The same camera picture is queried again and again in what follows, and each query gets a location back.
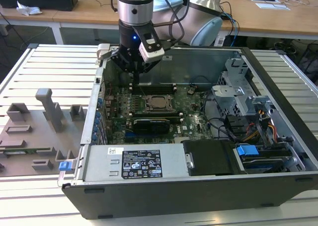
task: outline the circuit board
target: circuit board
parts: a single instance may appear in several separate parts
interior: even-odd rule
[[[176,86],[173,94],[148,93],[133,94],[128,88],[113,87],[111,93],[106,90],[104,99],[104,122],[107,143],[121,144],[159,144],[180,143],[183,140],[211,139],[211,130],[208,128],[202,111],[204,92],[188,94],[189,86]],[[134,133],[136,119],[148,119],[147,113],[158,113],[161,119],[162,112],[171,120],[166,134],[141,134]]]

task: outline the yellow wire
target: yellow wire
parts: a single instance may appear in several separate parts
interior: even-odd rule
[[[246,142],[250,139],[252,139],[253,137],[255,137],[258,134],[258,132],[253,133],[252,135],[250,135],[248,138],[246,138],[243,142]]]

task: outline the blue cable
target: blue cable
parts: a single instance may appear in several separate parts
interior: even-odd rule
[[[231,22],[233,23],[234,27],[235,27],[235,31],[234,31],[234,39],[233,39],[233,42],[231,44],[231,46],[233,46],[234,42],[235,42],[235,39],[237,38],[237,34],[238,34],[238,28],[237,28],[237,24],[235,21],[233,21],[233,18],[231,18],[226,12],[224,12],[225,16],[227,16]]]

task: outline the motherboard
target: motherboard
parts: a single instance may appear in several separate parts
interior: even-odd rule
[[[211,139],[202,112],[204,95],[205,91],[189,85],[106,83],[103,107],[98,110],[105,130],[100,140],[121,145]]]

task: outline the metal slotted platform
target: metal slotted platform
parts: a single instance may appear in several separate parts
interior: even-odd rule
[[[38,88],[51,88],[52,100],[61,109],[72,104],[87,108],[96,73],[96,46],[39,45],[27,49],[0,85],[0,131],[12,103],[25,103],[29,110],[44,109],[35,99]]]
[[[29,109],[42,109],[40,102],[34,97],[36,89],[40,87],[52,88],[53,100],[58,101],[61,108],[68,109],[74,103],[88,106],[97,68],[96,48],[39,45],[36,49],[28,49],[0,85],[0,127],[8,120],[6,111],[12,102],[25,102]],[[311,127],[314,127],[318,118],[315,87],[307,82],[287,58],[271,51],[254,51],[254,54],[302,119],[307,124],[313,123]],[[264,93],[260,84],[254,81],[260,92]],[[311,104],[304,104],[303,100],[309,100]],[[14,181],[6,177],[0,178],[0,202],[5,206],[1,208],[0,225],[318,225],[317,190],[303,192],[280,207],[88,221],[81,217],[58,188],[57,177],[24,176]]]
[[[252,51],[263,65],[304,123],[318,138],[318,90],[298,67],[275,51]],[[261,94],[266,95],[256,78],[253,79]]]

